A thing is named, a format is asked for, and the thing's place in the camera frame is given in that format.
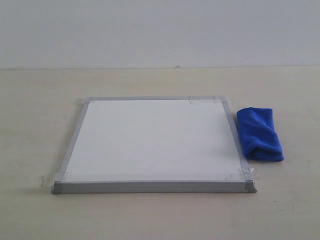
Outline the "blue microfibre cloth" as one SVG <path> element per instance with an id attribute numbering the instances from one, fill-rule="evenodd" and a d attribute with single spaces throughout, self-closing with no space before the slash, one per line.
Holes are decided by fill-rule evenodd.
<path id="1" fill-rule="evenodd" d="M 239 141 L 247 159 L 265 162 L 285 159 L 271 108 L 243 108 L 236 117 Z"/>

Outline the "white board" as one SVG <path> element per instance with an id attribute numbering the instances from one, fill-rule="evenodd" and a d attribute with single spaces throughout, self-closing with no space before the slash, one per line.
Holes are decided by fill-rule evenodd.
<path id="1" fill-rule="evenodd" d="M 250 167 L 229 104 L 188 98 L 82 99 L 52 193 L 256 193 L 225 180 Z"/>

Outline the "clear tape back right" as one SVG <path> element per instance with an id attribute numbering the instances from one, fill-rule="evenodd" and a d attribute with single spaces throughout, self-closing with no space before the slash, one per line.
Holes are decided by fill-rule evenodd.
<path id="1" fill-rule="evenodd" d="M 224 95 L 192 95 L 187 99 L 190 104 L 210 103 L 228 105 L 228 98 Z"/>

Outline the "clear tape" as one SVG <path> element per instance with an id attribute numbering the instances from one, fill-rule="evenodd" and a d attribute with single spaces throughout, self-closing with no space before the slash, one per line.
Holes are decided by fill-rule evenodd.
<path id="1" fill-rule="evenodd" d="M 66 179 L 67 172 L 55 172 L 40 177 L 42 187 L 53 187 L 55 182 L 63 182 Z"/>
<path id="2" fill-rule="evenodd" d="M 210 103 L 228 105 L 228 98 L 224 95 L 192 95 L 187 99 L 190 104 Z"/>
<path id="3" fill-rule="evenodd" d="M 255 181 L 257 171 L 253 167 L 243 167 L 237 169 L 236 173 L 229 174 L 224 180 L 229 182 Z"/>

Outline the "clear tape front right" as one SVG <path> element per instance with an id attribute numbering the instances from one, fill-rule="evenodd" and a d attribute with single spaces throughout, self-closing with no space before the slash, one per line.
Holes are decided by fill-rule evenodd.
<path id="1" fill-rule="evenodd" d="M 257 171 L 253 167 L 243 167 L 237 169 L 236 173 L 229 174 L 224 180 L 229 182 L 255 181 Z"/>

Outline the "clear tape front left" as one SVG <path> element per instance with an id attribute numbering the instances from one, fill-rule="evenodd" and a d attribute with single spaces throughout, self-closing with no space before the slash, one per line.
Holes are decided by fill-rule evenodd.
<path id="1" fill-rule="evenodd" d="M 63 182 L 66 179 L 67 172 L 55 172 L 40 177 L 42 187 L 53 187 L 55 182 Z"/>

